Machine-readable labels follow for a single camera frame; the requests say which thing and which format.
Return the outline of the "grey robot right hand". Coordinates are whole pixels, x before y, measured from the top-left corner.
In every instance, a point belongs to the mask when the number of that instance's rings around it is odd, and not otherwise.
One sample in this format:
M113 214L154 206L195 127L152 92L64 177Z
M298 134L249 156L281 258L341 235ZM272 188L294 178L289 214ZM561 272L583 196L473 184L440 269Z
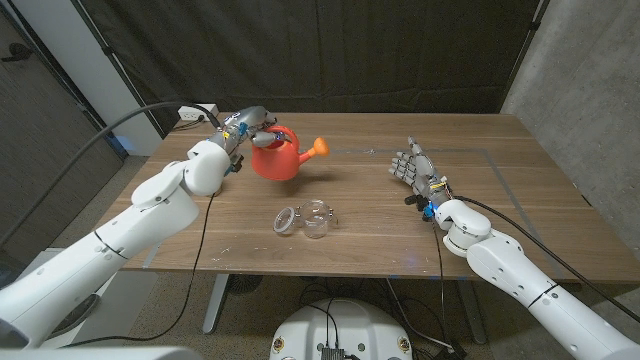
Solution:
M413 136L408 137L409 152L397 152L389 173L406 183L415 196L429 200L435 207L451 199L431 159Z

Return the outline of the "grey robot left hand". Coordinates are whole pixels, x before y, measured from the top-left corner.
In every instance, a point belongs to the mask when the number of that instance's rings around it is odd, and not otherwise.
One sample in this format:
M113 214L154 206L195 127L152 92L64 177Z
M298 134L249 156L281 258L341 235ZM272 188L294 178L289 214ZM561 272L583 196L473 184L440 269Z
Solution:
M210 140L231 155L244 141L277 124L277 118L263 106L251 106L227 116Z

